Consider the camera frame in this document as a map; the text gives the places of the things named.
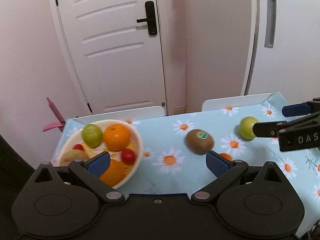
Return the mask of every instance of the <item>light blue tablecloth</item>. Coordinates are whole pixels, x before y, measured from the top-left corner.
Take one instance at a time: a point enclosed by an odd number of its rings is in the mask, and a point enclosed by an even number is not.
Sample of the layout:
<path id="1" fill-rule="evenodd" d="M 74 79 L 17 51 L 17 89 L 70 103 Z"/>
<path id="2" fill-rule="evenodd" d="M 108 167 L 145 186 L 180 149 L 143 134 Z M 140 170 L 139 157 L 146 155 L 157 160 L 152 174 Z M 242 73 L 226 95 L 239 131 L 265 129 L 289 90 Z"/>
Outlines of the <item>light blue tablecloth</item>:
<path id="1" fill-rule="evenodd" d="M 187 193 L 190 196 L 216 179 L 205 165 L 205 155 L 190 152 L 184 142 L 188 131 L 202 129 L 212 135 L 213 150 L 218 153 L 228 153 L 232 159 L 241 159 L 254 166 L 262 166 L 269 160 L 279 165 L 305 207 L 305 218 L 297 232 L 298 237 L 302 236 L 320 217 L 319 150 L 280 152 L 277 139 L 248 141 L 238 133 L 238 124 L 246 116 L 253 116 L 260 122 L 289 120 L 281 114 L 285 105 L 288 102 L 284 97 L 275 93 L 258 105 L 133 122 L 141 135 L 145 156 L 135 175 L 119 191 L 126 196 L 130 193 Z M 59 154 L 68 137 L 82 127 L 83 124 L 68 120 L 55 155 Z"/>

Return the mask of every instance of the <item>door handle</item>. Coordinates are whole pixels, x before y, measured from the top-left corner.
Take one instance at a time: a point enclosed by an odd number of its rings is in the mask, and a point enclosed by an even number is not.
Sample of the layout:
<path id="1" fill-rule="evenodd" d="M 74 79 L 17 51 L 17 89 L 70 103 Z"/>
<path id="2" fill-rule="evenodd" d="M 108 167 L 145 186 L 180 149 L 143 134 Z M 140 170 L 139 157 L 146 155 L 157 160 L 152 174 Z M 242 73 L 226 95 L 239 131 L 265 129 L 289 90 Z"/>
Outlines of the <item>door handle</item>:
<path id="1" fill-rule="evenodd" d="M 273 48 L 275 42 L 276 33 L 276 14 L 277 4 L 276 0 L 267 0 L 267 27 L 266 27 L 266 38 L 264 41 L 265 48 Z"/>
<path id="2" fill-rule="evenodd" d="M 144 19 L 138 19 L 137 23 L 148 23 L 148 32 L 150 36 L 154 36 L 158 34 L 157 30 L 157 20 L 156 20 L 156 11 L 155 11 L 155 3 L 153 1 L 147 1 L 144 4 L 146 8 L 147 17 Z"/>

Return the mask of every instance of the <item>bowl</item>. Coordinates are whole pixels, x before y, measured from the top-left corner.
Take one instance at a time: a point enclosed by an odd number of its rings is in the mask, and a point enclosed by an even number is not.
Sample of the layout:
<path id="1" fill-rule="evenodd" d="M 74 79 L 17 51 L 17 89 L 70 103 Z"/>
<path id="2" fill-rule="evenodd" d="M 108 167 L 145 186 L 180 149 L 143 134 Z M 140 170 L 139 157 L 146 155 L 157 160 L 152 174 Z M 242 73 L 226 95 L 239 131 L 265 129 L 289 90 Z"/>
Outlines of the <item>bowl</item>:
<path id="1" fill-rule="evenodd" d="M 132 125 L 128 124 L 127 122 L 123 122 L 123 121 L 119 121 L 119 120 L 101 120 L 101 121 L 93 122 L 93 124 L 100 127 L 100 129 L 102 131 L 104 131 L 108 126 L 115 124 L 115 123 L 119 123 L 119 124 L 124 125 L 130 131 L 130 140 L 131 140 L 131 143 L 133 144 L 133 147 L 134 147 L 135 153 L 136 153 L 136 157 L 137 157 L 132 169 L 125 176 L 125 178 L 123 180 L 121 180 L 118 184 L 113 186 L 114 189 L 117 189 L 117 188 L 121 187 L 123 184 L 125 184 L 134 175 L 134 173 L 138 169 L 140 162 L 142 160 L 142 141 L 141 141 L 141 137 L 140 137 L 139 133 L 136 131 L 136 129 Z M 61 161 L 61 157 L 64 155 L 65 152 L 72 150 L 72 148 L 75 144 L 83 142 L 81 132 L 82 132 L 82 129 L 77 131 L 76 133 L 74 133 L 68 139 L 68 141 L 65 143 L 65 145 L 63 146 L 63 148 L 60 152 L 60 155 L 57 159 L 59 164 Z M 98 153 L 102 152 L 103 148 L 107 148 L 104 142 L 102 142 L 101 145 L 98 146 L 96 149 L 93 149 L 93 152 L 98 154 Z"/>

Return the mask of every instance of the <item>green apple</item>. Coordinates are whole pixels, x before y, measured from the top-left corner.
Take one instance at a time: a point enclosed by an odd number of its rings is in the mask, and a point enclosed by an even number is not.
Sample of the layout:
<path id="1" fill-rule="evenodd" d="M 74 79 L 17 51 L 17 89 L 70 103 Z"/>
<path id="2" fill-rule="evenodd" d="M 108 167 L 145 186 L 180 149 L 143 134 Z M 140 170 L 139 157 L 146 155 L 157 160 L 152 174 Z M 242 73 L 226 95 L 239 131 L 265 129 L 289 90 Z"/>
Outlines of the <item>green apple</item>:
<path id="1" fill-rule="evenodd" d="M 248 140 L 254 139 L 256 136 L 253 133 L 252 127 L 257 122 L 259 121 L 252 116 L 247 116 L 244 119 L 242 119 L 239 125 L 241 136 Z"/>
<path id="2" fill-rule="evenodd" d="M 102 131 L 95 124 L 87 124 L 82 130 L 82 139 L 90 147 L 98 147 L 102 143 Z"/>

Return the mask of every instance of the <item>metal bolt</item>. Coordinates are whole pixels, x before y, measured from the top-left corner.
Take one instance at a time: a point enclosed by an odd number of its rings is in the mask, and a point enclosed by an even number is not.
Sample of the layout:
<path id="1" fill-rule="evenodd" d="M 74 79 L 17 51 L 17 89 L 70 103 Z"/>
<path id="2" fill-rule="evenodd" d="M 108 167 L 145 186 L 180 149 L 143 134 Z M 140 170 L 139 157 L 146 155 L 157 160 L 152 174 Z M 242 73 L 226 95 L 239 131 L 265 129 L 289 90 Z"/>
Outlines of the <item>metal bolt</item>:
<path id="1" fill-rule="evenodd" d="M 118 191 L 110 191 L 106 194 L 108 199 L 119 199 L 122 197 L 122 194 Z"/>
<path id="2" fill-rule="evenodd" d="M 198 191 L 194 194 L 195 198 L 197 199 L 207 199 L 210 197 L 210 194 L 205 191 Z"/>
<path id="3" fill-rule="evenodd" d="M 162 203 L 162 199 L 156 198 L 153 202 L 159 204 L 159 203 Z"/>

